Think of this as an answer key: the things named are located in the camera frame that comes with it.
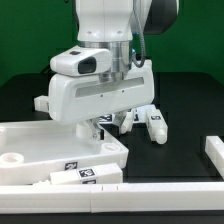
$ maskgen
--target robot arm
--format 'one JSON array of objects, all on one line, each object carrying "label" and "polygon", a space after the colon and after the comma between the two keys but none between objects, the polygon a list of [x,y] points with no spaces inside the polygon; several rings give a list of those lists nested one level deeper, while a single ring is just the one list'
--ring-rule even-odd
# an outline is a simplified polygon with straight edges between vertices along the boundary
[{"label": "robot arm", "polygon": [[131,19],[136,3],[141,9],[138,24],[144,26],[154,1],[75,1],[79,46],[51,60],[51,68],[57,72],[49,86],[52,119],[66,125],[110,113],[123,114],[152,102],[151,61],[142,63],[141,68],[132,63]]}]

